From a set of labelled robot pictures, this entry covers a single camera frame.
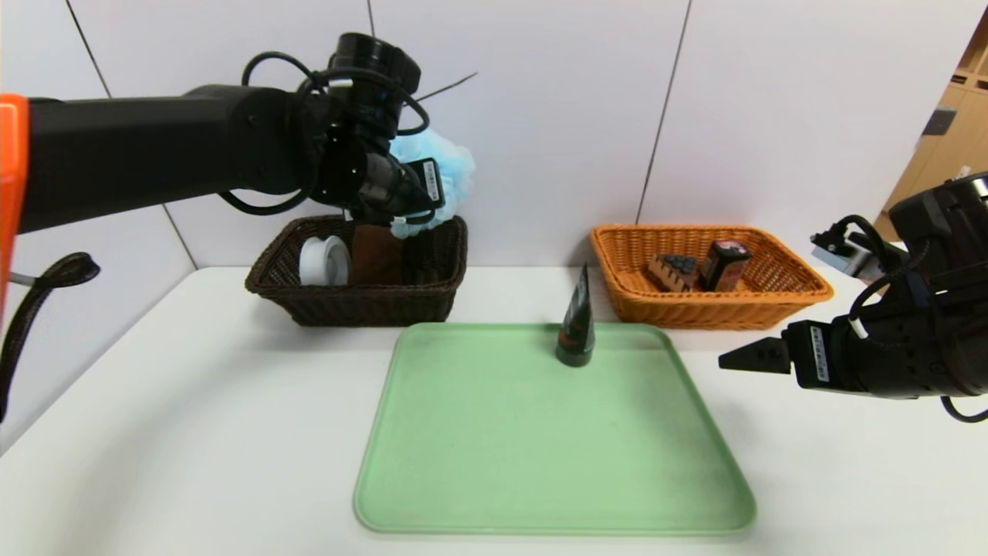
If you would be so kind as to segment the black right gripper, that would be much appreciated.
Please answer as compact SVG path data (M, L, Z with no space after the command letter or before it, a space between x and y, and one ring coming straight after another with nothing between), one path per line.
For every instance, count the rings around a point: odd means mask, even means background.
M788 375L801 388L887 400L921 395L921 312L875 303L830 323L802 320L719 356L719 368Z

